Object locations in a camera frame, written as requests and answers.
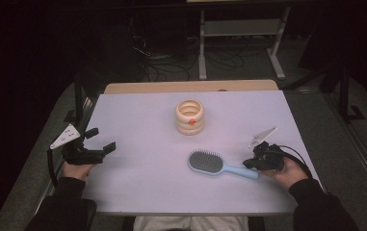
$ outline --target person's hand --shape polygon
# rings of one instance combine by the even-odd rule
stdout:
[[[85,180],[90,174],[90,170],[96,165],[70,165],[64,162],[63,174],[65,177],[72,177],[79,180]]]
[[[284,168],[281,171],[261,170],[264,175],[274,178],[287,190],[300,180],[307,179],[307,175],[302,168],[294,161],[284,157]]]

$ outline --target floor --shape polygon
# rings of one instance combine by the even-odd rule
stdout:
[[[209,39],[206,41],[208,80],[273,79],[280,88],[285,87],[310,73],[298,67],[308,40],[283,40],[277,56],[286,78],[278,80],[265,51],[272,38]],[[197,40],[188,39],[188,43],[185,54],[151,51],[143,81],[198,80]],[[318,91],[321,81],[320,76],[297,90],[284,93],[321,182],[340,198],[360,230],[367,231],[367,163],[363,162],[367,161],[367,93],[351,80],[350,104],[357,106],[365,119],[346,123],[335,106],[339,96],[337,88],[332,94],[323,94]],[[73,108],[73,86],[69,86],[52,111],[0,213],[0,230],[23,230],[37,209],[35,203],[48,193],[45,187],[49,184],[48,175],[37,173],[35,169],[46,170],[45,162],[39,159],[45,155],[49,142],[66,127],[64,118]],[[267,230],[293,230],[292,215],[266,217],[265,222]],[[121,225],[120,217],[97,214],[92,231],[117,231]]]

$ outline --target sleeve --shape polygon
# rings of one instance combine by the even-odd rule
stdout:
[[[80,231],[87,227],[87,207],[81,199],[85,181],[62,177],[54,194],[41,202],[26,231]]]
[[[294,212],[295,231],[358,231],[339,199],[324,193],[317,180],[301,180],[291,186],[289,193],[298,202]]]

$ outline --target ring stack toy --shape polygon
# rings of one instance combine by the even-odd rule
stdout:
[[[200,102],[187,99],[175,109],[177,130],[184,135],[198,134],[204,128],[204,109]]]

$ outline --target hair brush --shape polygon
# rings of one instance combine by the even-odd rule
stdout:
[[[194,171],[209,175],[218,175],[224,171],[228,171],[253,180],[258,179],[259,176],[256,170],[225,164],[220,155],[206,150],[192,152],[189,158],[189,166]]]

